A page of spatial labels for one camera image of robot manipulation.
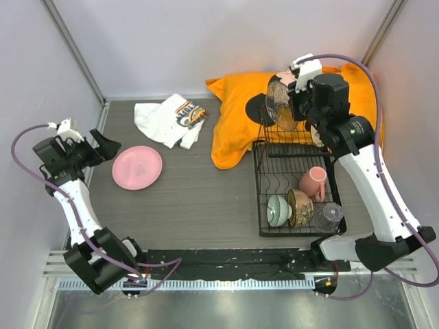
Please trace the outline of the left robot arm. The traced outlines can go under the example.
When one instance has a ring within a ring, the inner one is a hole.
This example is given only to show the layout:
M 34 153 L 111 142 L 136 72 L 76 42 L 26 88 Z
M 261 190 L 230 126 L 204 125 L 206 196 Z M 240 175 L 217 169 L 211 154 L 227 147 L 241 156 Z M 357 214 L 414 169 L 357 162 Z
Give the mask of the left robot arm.
M 75 129 L 59 124 L 47 126 L 56 135 L 36 144 L 34 153 L 42 161 L 47 192 L 62 206 L 70 229 L 70 246 L 65 263 L 95 294 L 103 293 L 114 283 L 145 268 L 146 257 L 134 239 L 119 239 L 99 223 L 93 210 L 84 169 L 112 160 L 121 143 L 90 131 L 97 142 L 93 147 Z

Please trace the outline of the pink plate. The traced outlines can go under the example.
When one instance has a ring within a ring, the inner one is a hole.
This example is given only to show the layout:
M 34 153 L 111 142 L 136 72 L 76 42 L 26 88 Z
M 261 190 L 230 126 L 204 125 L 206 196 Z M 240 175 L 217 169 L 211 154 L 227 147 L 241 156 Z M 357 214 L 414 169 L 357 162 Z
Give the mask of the pink plate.
M 112 178 L 126 190 L 137 191 L 149 187 L 163 169 L 161 155 L 148 146 L 135 146 L 121 152 L 112 165 Z

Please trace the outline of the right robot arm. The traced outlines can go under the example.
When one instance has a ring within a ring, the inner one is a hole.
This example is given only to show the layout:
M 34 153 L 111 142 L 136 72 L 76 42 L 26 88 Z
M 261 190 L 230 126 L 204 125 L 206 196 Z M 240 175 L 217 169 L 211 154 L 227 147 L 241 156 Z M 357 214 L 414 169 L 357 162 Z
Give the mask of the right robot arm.
M 379 271 L 436 239 L 434 229 L 422 226 L 408 210 L 375 145 L 370 121 L 351 114 L 349 85 L 338 74 L 313 74 L 303 78 L 294 73 L 288 95 L 294 118 L 314 128 L 320 140 L 350 175 L 372 221 L 373 231 L 365 236 L 333 235 L 312 243 L 313 268 L 324 271 L 335 260 L 361 262 Z

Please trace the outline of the brown floral bowl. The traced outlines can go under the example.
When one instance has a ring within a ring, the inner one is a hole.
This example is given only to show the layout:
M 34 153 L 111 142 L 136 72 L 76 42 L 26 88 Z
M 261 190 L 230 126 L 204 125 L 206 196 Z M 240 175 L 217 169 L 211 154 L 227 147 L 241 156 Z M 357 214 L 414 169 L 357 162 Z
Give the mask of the brown floral bowl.
M 301 228 L 308 224 L 313 217 L 313 201 L 304 192 L 290 189 L 287 194 L 287 203 L 292 207 L 289 224 L 293 228 Z

